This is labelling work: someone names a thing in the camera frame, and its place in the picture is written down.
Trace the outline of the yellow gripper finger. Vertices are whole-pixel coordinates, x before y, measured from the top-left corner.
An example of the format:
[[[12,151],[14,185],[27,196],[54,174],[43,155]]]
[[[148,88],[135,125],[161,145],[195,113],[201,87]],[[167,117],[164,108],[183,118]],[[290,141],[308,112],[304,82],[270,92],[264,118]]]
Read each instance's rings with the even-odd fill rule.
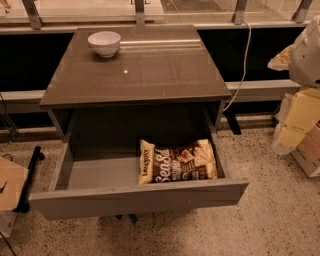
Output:
[[[287,46],[268,62],[267,67],[276,71],[288,70],[291,50],[292,46]]]
[[[277,118],[272,149],[279,155],[289,154],[320,120],[320,90],[309,88],[286,94]]]

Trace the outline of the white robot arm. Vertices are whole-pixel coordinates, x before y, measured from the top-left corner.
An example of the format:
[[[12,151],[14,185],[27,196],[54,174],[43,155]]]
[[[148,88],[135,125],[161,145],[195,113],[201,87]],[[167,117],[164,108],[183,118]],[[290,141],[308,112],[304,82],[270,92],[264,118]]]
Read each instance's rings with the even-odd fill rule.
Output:
[[[294,95],[286,94],[278,113],[272,149],[279,155],[295,150],[320,120],[320,15],[274,58],[267,67],[289,71],[289,78],[301,86]]]

